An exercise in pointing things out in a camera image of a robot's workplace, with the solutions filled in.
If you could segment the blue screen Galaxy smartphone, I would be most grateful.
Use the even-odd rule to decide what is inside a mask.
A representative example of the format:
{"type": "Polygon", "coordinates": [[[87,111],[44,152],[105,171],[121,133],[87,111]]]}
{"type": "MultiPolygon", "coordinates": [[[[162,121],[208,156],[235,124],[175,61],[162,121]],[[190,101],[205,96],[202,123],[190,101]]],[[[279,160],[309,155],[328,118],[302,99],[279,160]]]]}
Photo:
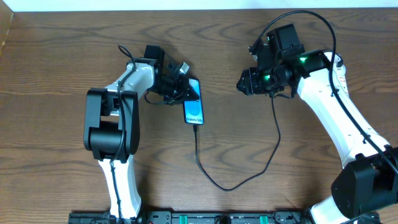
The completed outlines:
{"type": "Polygon", "coordinates": [[[189,84],[193,91],[198,95],[199,99],[196,101],[185,101],[183,104],[185,122],[188,124],[204,124],[203,107],[201,103],[200,83],[198,80],[189,79],[189,84]]]}

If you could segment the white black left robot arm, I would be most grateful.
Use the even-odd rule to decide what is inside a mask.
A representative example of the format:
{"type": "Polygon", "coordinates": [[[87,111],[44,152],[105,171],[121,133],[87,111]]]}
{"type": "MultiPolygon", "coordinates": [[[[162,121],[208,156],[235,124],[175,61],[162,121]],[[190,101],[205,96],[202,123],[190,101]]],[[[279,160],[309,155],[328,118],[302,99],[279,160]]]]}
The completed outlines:
{"type": "Polygon", "coordinates": [[[134,57],[128,49],[118,49],[128,57],[123,74],[104,88],[86,94],[83,143],[99,162],[109,190],[111,207],[108,223],[142,223],[134,173],[134,155],[139,147],[139,100],[150,92],[163,98],[161,105],[198,101],[189,65],[177,64],[158,45],[147,45],[144,55],[134,57]]]}

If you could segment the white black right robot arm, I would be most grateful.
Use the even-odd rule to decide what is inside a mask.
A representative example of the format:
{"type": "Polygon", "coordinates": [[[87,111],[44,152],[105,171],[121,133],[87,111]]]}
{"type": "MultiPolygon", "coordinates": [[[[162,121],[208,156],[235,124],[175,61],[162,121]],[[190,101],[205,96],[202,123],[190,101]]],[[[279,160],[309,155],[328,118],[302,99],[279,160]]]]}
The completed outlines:
{"type": "Polygon", "coordinates": [[[306,51],[292,24],[268,32],[249,52],[257,66],[242,72],[237,89],[276,97],[289,87],[316,114],[341,159],[331,195],[310,208],[307,221],[368,223],[377,210],[396,204],[397,149],[351,101],[343,59],[331,50],[306,51]]]}

